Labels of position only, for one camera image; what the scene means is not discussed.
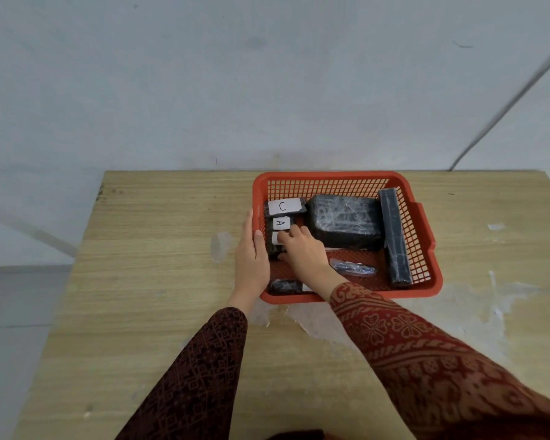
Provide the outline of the person's right hand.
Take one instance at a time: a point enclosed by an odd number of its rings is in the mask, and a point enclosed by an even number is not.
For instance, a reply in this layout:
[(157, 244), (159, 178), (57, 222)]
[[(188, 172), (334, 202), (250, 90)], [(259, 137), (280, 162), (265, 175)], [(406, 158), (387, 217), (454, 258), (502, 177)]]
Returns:
[(286, 233), (279, 233), (279, 241), (286, 249), (297, 250), (297, 261), (287, 263), (297, 278), (325, 302), (329, 302), (332, 292), (348, 282), (331, 266), (322, 242), (312, 236), (306, 226), (292, 225)]

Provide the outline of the person's left hand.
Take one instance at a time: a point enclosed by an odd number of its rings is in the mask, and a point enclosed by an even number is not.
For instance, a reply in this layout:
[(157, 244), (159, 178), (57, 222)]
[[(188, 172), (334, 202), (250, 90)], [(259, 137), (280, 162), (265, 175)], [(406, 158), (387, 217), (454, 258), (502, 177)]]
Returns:
[(270, 281), (268, 260), (256, 260), (253, 230), (253, 210), (250, 209), (242, 227), (242, 235), (235, 252), (235, 285), (229, 305), (244, 313), (252, 310)]

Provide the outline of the small black box white label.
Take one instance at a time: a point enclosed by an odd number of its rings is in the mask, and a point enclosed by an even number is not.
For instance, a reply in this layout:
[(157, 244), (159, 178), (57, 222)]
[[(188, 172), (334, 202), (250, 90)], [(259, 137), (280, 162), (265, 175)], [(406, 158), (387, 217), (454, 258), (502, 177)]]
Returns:
[(306, 199), (300, 197), (269, 200), (264, 202), (263, 208), (263, 215), (266, 218), (305, 214), (306, 212)]
[(296, 279), (275, 279), (272, 280), (267, 292), (273, 296), (289, 296), (289, 295), (312, 295), (313, 291), (308, 288), (302, 281)]
[(289, 231), (291, 226), (296, 223), (294, 215), (273, 216), (266, 219), (267, 230), (273, 231)]
[(280, 254), (287, 252), (284, 244), (279, 241), (279, 233), (286, 233), (286, 231), (273, 230), (269, 232), (269, 236), (267, 237), (266, 251), (269, 261), (276, 261), (279, 259)]

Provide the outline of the red plastic mesh basket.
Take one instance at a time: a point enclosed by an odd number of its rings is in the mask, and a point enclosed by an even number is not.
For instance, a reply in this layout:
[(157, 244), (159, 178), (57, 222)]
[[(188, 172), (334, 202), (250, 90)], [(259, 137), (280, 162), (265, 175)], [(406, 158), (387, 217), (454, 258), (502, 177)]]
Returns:
[(363, 287), (390, 298), (426, 298), (437, 295), (443, 284), (442, 273), (434, 254), (435, 238), (424, 208), (415, 199), (405, 177), (394, 171), (314, 171), (265, 172), (252, 186), (253, 230), (265, 234), (266, 245), (271, 246), (271, 220), (266, 217), (267, 203), (272, 200), (305, 198), (316, 194), (333, 194), (376, 198), (381, 189), (395, 188), (406, 243), (412, 284), (395, 288), (390, 284), (383, 251), (351, 251), (327, 248), (331, 259), (361, 263), (374, 267), (369, 277), (348, 276)]

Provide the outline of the person's right forearm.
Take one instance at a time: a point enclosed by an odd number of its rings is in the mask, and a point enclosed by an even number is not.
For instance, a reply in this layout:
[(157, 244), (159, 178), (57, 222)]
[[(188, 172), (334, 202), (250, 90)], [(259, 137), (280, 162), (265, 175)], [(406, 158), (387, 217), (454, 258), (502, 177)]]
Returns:
[(550, 440), (550, 399), (423, 317), (345, 280), (325, 299), (417, 440)]

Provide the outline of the person's left forearm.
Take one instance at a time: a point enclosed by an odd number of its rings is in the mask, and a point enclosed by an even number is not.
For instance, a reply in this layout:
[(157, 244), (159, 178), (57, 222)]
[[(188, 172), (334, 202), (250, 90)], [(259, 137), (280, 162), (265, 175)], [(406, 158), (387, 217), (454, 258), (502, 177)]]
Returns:
[(240, 304), (215, 312), (115, 440), (228, 440), (247, 330)]

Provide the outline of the clear bag with dark item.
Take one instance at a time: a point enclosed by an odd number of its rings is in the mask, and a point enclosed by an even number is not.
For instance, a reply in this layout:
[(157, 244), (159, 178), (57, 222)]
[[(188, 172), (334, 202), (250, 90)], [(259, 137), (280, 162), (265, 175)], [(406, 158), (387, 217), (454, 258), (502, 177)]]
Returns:
[(330, 266), (342, 276), (368, 278), (377, 274), (377, 269), (374, 266), (365, 265), (363, 263), (354, 263), (337, 258), (330, 258), (329, 262)]

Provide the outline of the large black wrapped block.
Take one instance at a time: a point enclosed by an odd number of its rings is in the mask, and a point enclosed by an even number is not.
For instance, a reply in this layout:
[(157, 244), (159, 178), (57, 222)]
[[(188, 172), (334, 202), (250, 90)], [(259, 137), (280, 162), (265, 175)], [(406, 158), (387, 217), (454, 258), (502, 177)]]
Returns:
[(385, 230), (379, 199), (318, 194), (309, 199), (306, 207), (305, 226), (326, 248), (383, 248)]

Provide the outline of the long black bar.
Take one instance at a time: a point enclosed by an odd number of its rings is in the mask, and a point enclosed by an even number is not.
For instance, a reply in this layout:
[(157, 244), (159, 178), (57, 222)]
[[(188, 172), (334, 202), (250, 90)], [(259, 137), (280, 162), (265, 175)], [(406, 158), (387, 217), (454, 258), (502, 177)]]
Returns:
[(413, 284), (413, 279), (396, 189), (381, 189), (379, 201), (385, 237), (383, 250), (389, 283), (393, 288), (407, 288)]

